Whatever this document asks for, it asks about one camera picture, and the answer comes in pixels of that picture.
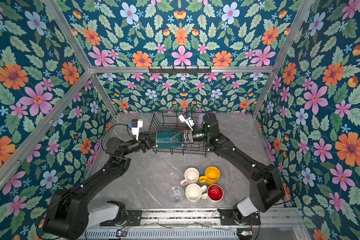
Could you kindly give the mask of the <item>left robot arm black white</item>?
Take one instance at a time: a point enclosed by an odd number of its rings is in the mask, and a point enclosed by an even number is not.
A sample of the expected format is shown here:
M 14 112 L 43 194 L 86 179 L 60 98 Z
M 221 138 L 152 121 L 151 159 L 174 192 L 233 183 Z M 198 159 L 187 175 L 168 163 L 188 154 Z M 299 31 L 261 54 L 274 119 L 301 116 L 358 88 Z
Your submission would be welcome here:
M 128 218 L 126 206 L 118 201 L 107 201 L 103 206 L 89 209 L 92 199 L 108 184 L 121 177 L 129 168 L 131 153 L 146 152 L 156 146 L 154 134 L 144 132 L 138 139 L 122 141 L 110 138 L 105 152 L 106 164 L 83 183 L 69 190 L 56 191 L 50 201 L 43 223 L 43 231 L 69 240 L 78 239 L 88 227 L 103 222 L 123 225 Z

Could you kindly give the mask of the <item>black wire dish rack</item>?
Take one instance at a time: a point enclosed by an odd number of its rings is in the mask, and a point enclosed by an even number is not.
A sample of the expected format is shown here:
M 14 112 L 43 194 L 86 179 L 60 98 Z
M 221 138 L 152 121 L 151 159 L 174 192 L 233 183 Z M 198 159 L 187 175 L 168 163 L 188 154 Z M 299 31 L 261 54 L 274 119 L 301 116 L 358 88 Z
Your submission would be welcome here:
M 155 134 L 155 153 L 207 155 L 207 137 L 187 113 L 156 112 L 153 114 L 149 132 Z

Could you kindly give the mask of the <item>green mug cream inside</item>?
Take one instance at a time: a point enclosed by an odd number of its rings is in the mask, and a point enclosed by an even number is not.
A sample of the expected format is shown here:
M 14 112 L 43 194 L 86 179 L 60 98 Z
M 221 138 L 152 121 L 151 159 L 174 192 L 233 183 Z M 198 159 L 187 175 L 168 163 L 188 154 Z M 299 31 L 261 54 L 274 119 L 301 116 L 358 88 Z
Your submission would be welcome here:
M 156 146 L 158 150 L 171 150 L 181 147 L 182 145 L 171 142 L 170 137 L 176 132 L 157 132 Z

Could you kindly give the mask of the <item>clear glass cup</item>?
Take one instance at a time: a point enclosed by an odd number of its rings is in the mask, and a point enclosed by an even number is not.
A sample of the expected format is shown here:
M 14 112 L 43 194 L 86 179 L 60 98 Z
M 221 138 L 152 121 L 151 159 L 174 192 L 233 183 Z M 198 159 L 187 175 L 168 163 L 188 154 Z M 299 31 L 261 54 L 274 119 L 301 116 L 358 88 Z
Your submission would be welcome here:
M 181 186 L 173 186 L 169 190 L 169 199 L 173 203 L 180 203 L 184 198 L 185 192 Z

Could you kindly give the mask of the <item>lilac plastic cup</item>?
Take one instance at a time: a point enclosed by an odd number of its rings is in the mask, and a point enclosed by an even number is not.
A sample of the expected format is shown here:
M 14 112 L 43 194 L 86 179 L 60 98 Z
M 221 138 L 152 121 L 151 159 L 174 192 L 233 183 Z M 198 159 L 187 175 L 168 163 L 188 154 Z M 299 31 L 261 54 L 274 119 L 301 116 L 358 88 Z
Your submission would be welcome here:
M 204 113 L 200 113 L 197 119 L 197 129 L 203 128 L 203 122 L 204 122 Z

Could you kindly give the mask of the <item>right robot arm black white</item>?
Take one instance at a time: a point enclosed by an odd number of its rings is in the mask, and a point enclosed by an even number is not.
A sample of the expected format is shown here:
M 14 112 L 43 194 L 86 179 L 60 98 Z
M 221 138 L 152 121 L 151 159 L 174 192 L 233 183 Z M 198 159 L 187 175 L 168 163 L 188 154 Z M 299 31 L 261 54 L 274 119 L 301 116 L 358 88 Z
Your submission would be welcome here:
M 205 113 L 199 117 L 199 127 L 187 113 L 180 114 L 178 119 L 187 125 L 179 133 L 182 143 L 203 142 L 206 150 L 230 162 L 249 180 L 249 195 L 233 206 L 233 217 L 238 224 L 246 223 L 256 212 L 265 213 L 284 198 L 286 192 L 276 166 L 266 166 L 240 150 L 220 130 L 215 114 Z

